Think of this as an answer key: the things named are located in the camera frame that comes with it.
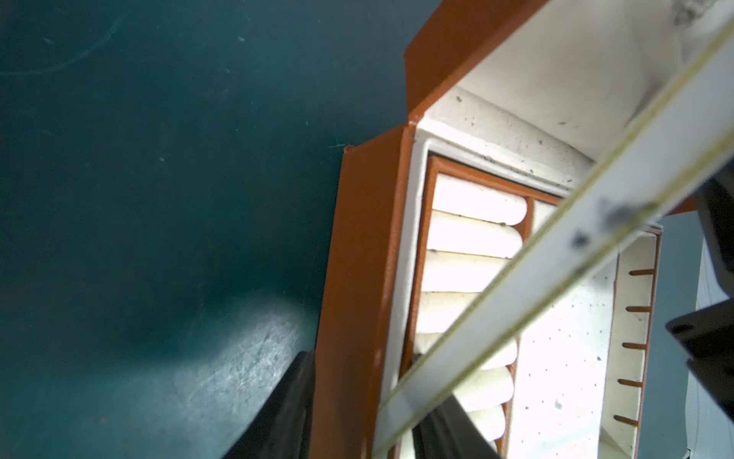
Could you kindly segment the wooden jewelry box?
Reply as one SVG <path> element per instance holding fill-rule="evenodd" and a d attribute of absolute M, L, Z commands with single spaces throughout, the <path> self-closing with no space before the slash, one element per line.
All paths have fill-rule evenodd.
<path fill-rule="evenodd" d="M 407 123 L 346 150 L 313 458 L 415 458 L 454 396 L 503 458 L 636 458 L 661 218 L 733 158 L 729 1 L 443 1 Z"/>

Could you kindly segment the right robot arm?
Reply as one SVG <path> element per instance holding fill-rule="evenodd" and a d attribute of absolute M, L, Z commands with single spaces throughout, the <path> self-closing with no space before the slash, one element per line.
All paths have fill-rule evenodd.
<path fill-rule="evenodd" d="M 686 353 L 688 458 L 733 456 L 733 167 L 695 193 L 703 228 L 696 309 L 666 325 Z"/>

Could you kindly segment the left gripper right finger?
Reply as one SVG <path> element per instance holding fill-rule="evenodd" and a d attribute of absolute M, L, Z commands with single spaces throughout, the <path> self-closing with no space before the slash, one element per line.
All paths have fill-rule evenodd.
<path fill-rule="evenodd" d="M 418 459 L 500 459 L 454 396 L 449 396 L 412 430 Z"/>

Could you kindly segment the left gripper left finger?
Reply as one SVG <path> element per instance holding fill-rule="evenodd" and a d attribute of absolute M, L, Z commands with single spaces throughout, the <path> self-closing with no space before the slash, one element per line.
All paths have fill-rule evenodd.
<path fill-rule="evenodd" d="M 309 457 L 314 395 L 315 352 L 302 351 L 225 457 Z"/>

